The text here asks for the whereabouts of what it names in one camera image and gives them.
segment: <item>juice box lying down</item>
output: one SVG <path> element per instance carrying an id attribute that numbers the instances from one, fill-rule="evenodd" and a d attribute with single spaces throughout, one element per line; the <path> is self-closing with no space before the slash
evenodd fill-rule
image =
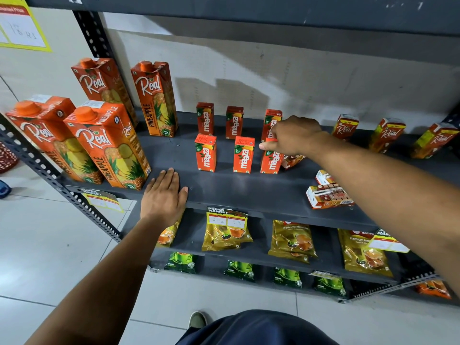
<path id="1" fill-rule="evenodd" d="M 331 134 L 338 139 L 348 140 L 356 131 L 358 124 L 358 117 L 340 114 Z"/>
<path id="2" fill-rule="evenodd" d="M 233 157 L 233 172 L 251 173 L 255 144 L 255 138 L 236 137 L 235 156 Z"/>
<path id="3" fill-rule="evenodd" d="M 198 132 L 200 134 L 214 135 L 214 104 L 198 103 L 196 105 L 198 115 Z"/>
<path id="4" fill-rule="evenodd" d="M 414 159 L 428 159 L 450 142 L 458 132 L 460 131 L 449 123 L 434 123 L 414 143 L 410 156 Z"/>
<path id="5" fill-rule="evenodd" d="M 265 112 L 264 127 L 262 128 L 262 138 L 260 141 L 265 142 L 267 138 L 273 139 L 271 128 L 282 119 L 283 111 L 267 109 Z"/>
<path id="6" fill-rule="evenodd" d="M 335 180 L 324 169 L 320 169 L 315 176 L 319 185 L 336 184 Z"/>
<path id="7" fill-rule="evenodd" d="M 89 100 L 64 121 L 110 185 L 142 189 L 151 169 L 123 104 Z"/>
<path id="8" fill-rule="evenodd" d="M 313 209 L 353 206 L 354 201 L 338 184 L 310 186 L 307 198 Z"/>
<path id="9" fill-rule="evenodd" d="M 178 121 L 169 64 L 142 61 L 131 68 L 131 74 L 149 134 L 174 137 Z"/>
<path id="10" fill-rule="evenodd" d="M 243 130 L 244 108 L 227 106 L 227 122 L 225 124 L 225 138 L 235 139 Z"/>
<path id="11" fill-rule="evenodd" d="M 216 171 L 217 137 L 198 134 L 195 139 L 196 162 L 200 171 Z"/>
<path id="12" fill-rule="evenodd" d="M 371 135 L 369 150 L 384 154 L 406 128 L 400 119 L 383 118 Z"/>
<path id="13" fill-rule="evenodd" d="M 267 138 L 267 142 L 276 142 L 276 138 Z M 260 173 L 265 174 L 278 174 L 281 167 L 281 162 L 284 155 L 276 151 L 264 151 L 262 155 L 262 162 L 260 164 Z"/>
<path id="14" fill-rule="evenodd" d="M 296 155 L 296 156 L 285 155 L 283 157 L 283 161 L 281 162 L 281 166 L 283 166 L 284 169 L 294 167 L 297 163 L 302 161 L 304 158 L 306 158 L 306 156 L 303 156 L 303 155 Z"/>
<path id="15" fill-rule="evenodd" d="M 64 123 L 74 110 L 69 98 L 36 95 L 5 115 L 73 180 L 101 184 L 99 169 Z"/>
<path id="16" fill-rule="evenodd" d="M 72 66 L 72 71 L 88 99 L 123 104 L 132 125 L 134 127 L 138 125 L 136 112 L 113 59 L 83 58 L 78 64 Z"/>

